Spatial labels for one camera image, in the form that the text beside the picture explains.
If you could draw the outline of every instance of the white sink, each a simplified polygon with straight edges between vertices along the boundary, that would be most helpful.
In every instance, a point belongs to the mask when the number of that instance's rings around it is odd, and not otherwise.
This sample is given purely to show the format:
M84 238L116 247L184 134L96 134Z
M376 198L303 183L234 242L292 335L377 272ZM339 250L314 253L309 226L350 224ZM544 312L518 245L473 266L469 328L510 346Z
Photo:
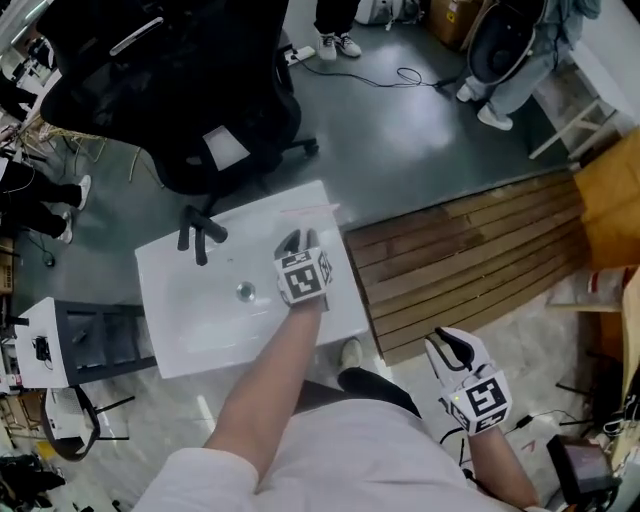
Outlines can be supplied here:
M151 343L163 377L176 377L253 360L288 312L276 286L274 250L295 229L313 228L333 267L318 344L368 330L322 182L276 194L212 219L229 232L206 238L209 262L176 249L178 233L136 250Z

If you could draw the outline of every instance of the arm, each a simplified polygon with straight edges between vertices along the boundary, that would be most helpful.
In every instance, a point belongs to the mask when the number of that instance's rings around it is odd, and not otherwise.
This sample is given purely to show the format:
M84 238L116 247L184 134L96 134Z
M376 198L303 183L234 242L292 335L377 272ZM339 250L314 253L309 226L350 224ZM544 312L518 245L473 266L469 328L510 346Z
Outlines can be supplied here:
M292 307L271 341L227 397L205 448L249 461L262 478L298 401L316 345L322 299Z
M496 498L514 507L539 506L538 495L498 427L469 437L476 479Z
M575 0L574 8L585 18L595 20L600 16L602 0Z

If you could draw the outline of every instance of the sneaker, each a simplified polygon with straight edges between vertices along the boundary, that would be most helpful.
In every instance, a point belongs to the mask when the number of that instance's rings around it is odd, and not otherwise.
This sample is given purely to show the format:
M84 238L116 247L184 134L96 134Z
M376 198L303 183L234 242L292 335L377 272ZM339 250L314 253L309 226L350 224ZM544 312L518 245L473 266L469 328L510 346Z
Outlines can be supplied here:
M351 39L349 32L337 35L335 41L336 46L340 48L340 51L347 57L360 57L360 55L362 55L362 48Z
M471 90L471 87L469 87L467 84L463 84L462 87L458 89L456 98L458 98L458 100L462 103L471 101L473 99L473 91Z
M62 214L62 218L67 223L67 227L62 232L62 234L58 238L56 238L56 240L60 240L61 242L64 242L65 244L70 244L71 240L73 240L73 231L72 231L72 228L73 228L73 217L71 216L71 212L69 210L67 210L66 212L64 212Z
M478 112L478 119L480 122L504 132L508 132L513 128L513 119L496 114L488 103Z
M84 209L87 204L87 197L89 196L89 190L91 190L91 176L88 174L84 176L80 183L78 183L80 187L80 193L82 194L82 199L80 200L80 206L78 206L78 210Z
M342 373L348 368L360 368L362 357L362 345L360 345L360 342L356 338L347 340L342 346L339 372Z
M333 32L321 34L318 32L318 57L322 60L336 60L336 42Z

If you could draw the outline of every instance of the faucet handle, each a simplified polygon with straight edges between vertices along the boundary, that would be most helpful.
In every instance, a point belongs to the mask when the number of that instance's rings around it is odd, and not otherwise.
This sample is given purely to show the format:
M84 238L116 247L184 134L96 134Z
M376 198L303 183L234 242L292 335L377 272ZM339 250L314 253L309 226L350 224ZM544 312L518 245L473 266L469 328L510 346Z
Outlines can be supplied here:
M178 250L189 250L189 230L191 229L191 219L195 208L191 205L185 206L180 215L180 232L178 233Z

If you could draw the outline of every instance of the chair wheel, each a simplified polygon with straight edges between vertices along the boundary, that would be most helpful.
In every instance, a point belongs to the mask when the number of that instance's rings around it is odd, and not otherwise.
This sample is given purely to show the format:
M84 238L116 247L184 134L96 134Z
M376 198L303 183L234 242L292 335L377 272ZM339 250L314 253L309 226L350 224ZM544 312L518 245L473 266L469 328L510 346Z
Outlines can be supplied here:
M307 156L315 156L318 154L318 151L320 151L320 146L316 143L304 146L304 152Z

